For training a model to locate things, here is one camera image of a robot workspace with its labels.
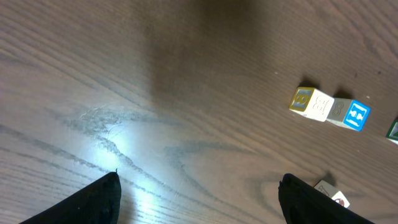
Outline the white block letter B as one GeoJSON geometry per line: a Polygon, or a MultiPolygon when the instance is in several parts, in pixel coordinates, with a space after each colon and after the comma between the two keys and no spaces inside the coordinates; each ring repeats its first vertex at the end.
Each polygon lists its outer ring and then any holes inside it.
{"type": "Polygon", "coordinates": [[[289,110],[308,119],[326,121],[335,99],[314,88],[300,86],[290,102],[289,110]]]}

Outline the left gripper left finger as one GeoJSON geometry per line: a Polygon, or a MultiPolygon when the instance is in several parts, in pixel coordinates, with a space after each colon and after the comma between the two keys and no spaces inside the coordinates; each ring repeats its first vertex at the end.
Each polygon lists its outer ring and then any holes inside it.
{"type": "Polygon", "coordinates": [[[110,172],[21,224],[117,224],[121,183],[110,172]]]}

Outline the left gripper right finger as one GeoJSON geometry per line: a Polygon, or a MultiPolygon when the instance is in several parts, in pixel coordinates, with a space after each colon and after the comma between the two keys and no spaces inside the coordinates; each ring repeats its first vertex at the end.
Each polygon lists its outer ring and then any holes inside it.
{"type": "Polygon", "coordinates": [[[283,176],[278,190],[287,224],[373,224],[293,174],[283,176]]]}

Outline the white green wooden block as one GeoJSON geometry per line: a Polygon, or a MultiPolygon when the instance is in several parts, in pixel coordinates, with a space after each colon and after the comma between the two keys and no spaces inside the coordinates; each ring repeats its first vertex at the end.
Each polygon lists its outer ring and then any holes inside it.
{"type": "Polygon", "coordinates": [[[395,119],[392,122],[392,124],[386,134],[386,139],[392,141],[395,144],[398,144],[398,136],[397,136],[398,133],[397,132],[398,132],[398,120],[395,119]]]}

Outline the blue top wooden block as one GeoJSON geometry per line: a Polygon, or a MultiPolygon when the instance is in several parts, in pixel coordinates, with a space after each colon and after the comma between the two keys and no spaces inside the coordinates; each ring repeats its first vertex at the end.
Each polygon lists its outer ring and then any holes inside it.
{"type": "Polygon", "coordinates": [[[326,120],[339,127],[360,132],[370,112],[371,108],[358,100],[335,98],[326,120]]]}

